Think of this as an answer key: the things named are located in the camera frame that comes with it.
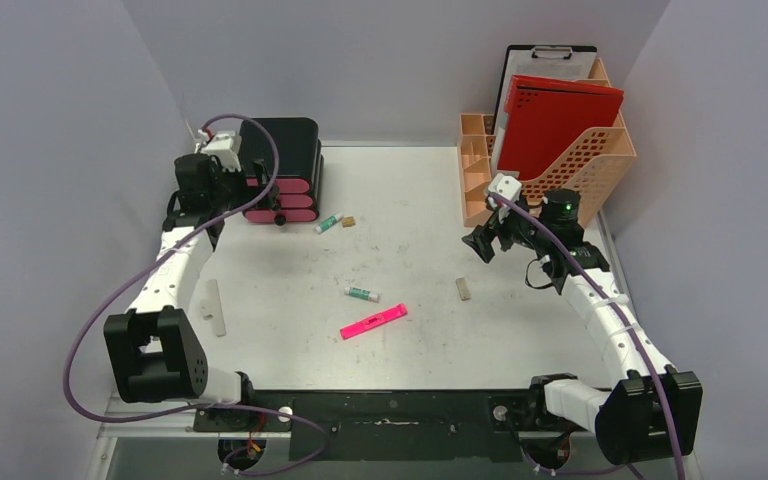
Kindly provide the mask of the black pink drawer unit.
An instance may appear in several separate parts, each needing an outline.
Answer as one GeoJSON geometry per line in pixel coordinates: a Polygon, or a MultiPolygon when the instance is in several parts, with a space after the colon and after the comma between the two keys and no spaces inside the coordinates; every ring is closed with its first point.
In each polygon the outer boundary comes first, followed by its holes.
{"type": "MultiPolygon", "coordinates": [[[[317,220],[324,168],[319,125],[308,117],[263,117],[257,122],[271,135],[279,154],[275,180],[278,210],[247,210],[244,217],[251,223],[279,226],[317,220]]],[[[268,169],[272,174],[274,158],[264,132],[244,121],[239,133],[242,139],[239,152],[241,164],[249,170],[248,164],[252,160],[262,158],[270,162],[268,169]]]]}

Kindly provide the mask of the thick red binder folder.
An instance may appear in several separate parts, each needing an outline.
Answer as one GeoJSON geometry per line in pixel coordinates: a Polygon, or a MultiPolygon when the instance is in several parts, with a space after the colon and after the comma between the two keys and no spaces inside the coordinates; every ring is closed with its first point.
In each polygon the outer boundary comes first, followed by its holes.
{"type": "Polygon", "coordinates": [[[520,180],[540,175],[585,130],[610,127],[624,91],[618,88],[528,75],[514,75],[496,134],[495,169],[520,180]]]}

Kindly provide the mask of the black clipboard with paper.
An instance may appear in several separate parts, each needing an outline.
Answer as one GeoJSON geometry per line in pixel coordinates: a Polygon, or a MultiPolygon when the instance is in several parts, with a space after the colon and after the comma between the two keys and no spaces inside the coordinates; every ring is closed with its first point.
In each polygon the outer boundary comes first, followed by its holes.
{"type": "Polygon", "coordinates": [[[560,80],[586,79],[598,49],[590,45],[509,45],[506,48],[494,108],[495,134],[503,119],[503,103],[514,75],[560,80]]]}

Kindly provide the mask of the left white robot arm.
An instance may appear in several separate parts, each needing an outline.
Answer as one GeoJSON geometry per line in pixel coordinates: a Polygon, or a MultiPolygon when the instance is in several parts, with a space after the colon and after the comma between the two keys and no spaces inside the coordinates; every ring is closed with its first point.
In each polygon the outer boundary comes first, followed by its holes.
{"type": "Polygon", "coordinates": [[[219,416],[242,431],[257,420],[259,405],[247,396],[246,374],[209,365],[188,317],[200,273],[216,250],[227,213],[241,213],[277,197],[280,159],[256,160],[257,183],[215,155],[192,153],[175,160],[178,184],[162,224],[159,265],[150,268],[127,310],[109,316],[103,335],[121,399],[220,404],[219,416]]]}

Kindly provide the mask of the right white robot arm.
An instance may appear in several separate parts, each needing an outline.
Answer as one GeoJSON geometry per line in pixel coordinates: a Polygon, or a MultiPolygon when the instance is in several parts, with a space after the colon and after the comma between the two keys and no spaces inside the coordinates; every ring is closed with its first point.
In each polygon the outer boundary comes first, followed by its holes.
{"type": "Polygon", "coordinates": [[[697,375],[681,371],[654,345],[617,288],[605,255],[579,223],[581,196],[546,191],[533,214],[517,186],[485,191],[490,216],[463,242],[490,262],[514,246],[531,250],[553,289],[579,316],[610,376],[608,390],[572,374],[533,378],[528,421],[548,429],[562,421],[592,433],[604,458],[625,466],[671,459],[679,477],[694,450],[703,397],[697,375]]]}

